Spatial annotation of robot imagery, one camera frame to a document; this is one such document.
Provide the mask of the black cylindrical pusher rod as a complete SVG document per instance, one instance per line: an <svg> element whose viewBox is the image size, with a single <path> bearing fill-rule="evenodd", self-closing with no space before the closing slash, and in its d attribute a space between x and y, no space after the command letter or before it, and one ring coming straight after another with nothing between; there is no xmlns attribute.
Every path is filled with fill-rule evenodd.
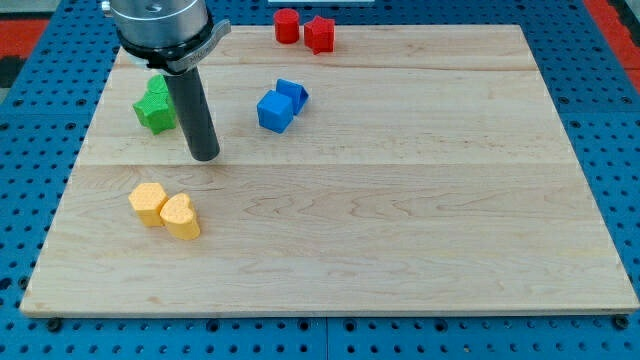
<svg viewBox="0 0 640 360"><path fill-rule="evenodd" d="M214 159L220 145L198 69L164 79L191 156L202 162Z"/></svg>

